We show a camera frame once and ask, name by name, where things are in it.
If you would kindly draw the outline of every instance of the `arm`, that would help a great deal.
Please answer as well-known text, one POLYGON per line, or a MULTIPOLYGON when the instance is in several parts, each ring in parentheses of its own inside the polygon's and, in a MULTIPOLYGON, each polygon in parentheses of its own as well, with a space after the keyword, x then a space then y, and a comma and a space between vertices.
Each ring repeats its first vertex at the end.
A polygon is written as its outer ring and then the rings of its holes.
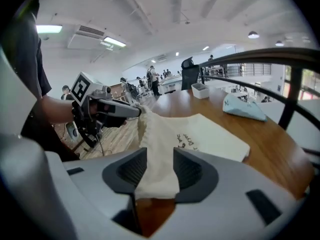
POLYGON ((58 100, 47 95, 41 99, 41 106, 52 124, 69 123, 74 120, 72 100, 58 100))

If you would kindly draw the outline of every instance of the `window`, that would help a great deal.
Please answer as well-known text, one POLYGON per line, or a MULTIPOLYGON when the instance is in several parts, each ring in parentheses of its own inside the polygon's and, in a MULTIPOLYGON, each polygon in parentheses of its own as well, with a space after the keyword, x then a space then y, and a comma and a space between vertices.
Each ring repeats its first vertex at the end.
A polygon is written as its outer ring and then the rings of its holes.
MULTIPOLYGON (((290 91, 291 67, 285 67, 284 87, 282 95, 288 97, 290 91)), ((320 98, 320 74, 309 69, 303 69, 301 90, 298 100, 315 100, 320 98)))

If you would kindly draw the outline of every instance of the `black handrail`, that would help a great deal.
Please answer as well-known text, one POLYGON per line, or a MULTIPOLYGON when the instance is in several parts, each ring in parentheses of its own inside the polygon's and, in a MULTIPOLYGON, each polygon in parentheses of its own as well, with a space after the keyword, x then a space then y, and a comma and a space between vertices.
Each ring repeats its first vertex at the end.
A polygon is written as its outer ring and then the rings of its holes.
POLYGON ((200 68, 237 63, 271 63, 320 73, 320 51, 306 48, 268 48, 239 52, 199 64, 200 68))
POLYGON ((307 120, 309 120, 319 131, 320 121, 297 104, 298 95, 301 87, 301 78, 303 69, 309 69, 316 73, 320 73, 320 51, 306 49, 306 48, 268 48, 259 50, 250 50, 240 53, 227 55, 224 57, 216 58, 210 61, 199 64, 201 82, 204 84, 204 78, 216 79, 220 81, 230 82, 237 85, 249 87, 258 92, 264 93, 270 97, 285 104, 280 121, 278 125, 284 130, 287 129, 294 111, 297 111, 307 120), (203 74, 203 68, 225 65, 225 64, 236 64, 236 63, 272 63, 292 66, 290 79, 291 86, 288 98, 280 96, 272 91, 229 78, 221 78, 215 76, 207 76, 203 74))

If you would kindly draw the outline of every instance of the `small white container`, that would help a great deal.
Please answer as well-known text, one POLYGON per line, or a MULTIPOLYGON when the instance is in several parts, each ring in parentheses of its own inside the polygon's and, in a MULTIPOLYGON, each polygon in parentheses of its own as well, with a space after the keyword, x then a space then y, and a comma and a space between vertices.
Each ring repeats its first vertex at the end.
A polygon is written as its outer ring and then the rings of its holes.
POLYGON ((204 99, 209 97, 208 86, 198 82, 191 85, 193 96, 198 99, 204 99))

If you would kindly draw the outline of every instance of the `black shirt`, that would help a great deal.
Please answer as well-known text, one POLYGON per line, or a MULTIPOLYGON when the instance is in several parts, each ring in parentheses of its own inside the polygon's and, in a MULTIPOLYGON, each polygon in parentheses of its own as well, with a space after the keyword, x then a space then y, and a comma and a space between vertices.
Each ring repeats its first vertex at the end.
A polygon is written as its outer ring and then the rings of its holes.
POLYGON ((51 86, 42 64, 41 40, 35 20, 38 10, 39 1, 32 1, 10 24, 1 40, 13 70, 37 98, 21 135, 35 140, 45 151, 56 152, 62 161, 77 160, 78 157, 62 144, 41 106, 41 98, 51 90, 51 86))

